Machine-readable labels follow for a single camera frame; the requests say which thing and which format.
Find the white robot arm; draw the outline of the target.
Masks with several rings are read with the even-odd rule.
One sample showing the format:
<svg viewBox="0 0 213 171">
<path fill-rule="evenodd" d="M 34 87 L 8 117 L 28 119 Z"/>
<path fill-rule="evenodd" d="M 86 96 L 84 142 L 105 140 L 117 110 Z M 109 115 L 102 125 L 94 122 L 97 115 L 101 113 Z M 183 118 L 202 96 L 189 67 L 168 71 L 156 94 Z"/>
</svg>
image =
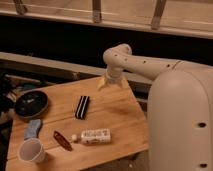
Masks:
<svg viewBox="0 0 213 171">
<path fill-rule="evenodd" d="M 134 56 L 127 44 L 103 53 L 99 84 L 119 84 L 125 70 L 152 81 L 148 95 L 150 171 L 213 171 L 213 66 Z"/>
</svg>

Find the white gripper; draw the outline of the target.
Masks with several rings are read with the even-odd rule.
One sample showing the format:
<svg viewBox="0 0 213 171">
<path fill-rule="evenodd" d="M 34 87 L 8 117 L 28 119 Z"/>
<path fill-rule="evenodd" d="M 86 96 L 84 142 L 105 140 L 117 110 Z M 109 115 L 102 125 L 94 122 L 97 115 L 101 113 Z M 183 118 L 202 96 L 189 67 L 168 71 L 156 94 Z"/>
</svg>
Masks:
<svg viewBox="0 0 213 171">
<path fill-rule="evenodd" d="M 98 83 L 98 90 L 101 90 L 109 84 L 120 83 L 121 88 L 128 87 L 128 82 L 126 79 L 122 79 L 123 69 L 118 67 L 107 67 L 105 77 L 102 77 Z"/>
</svg>

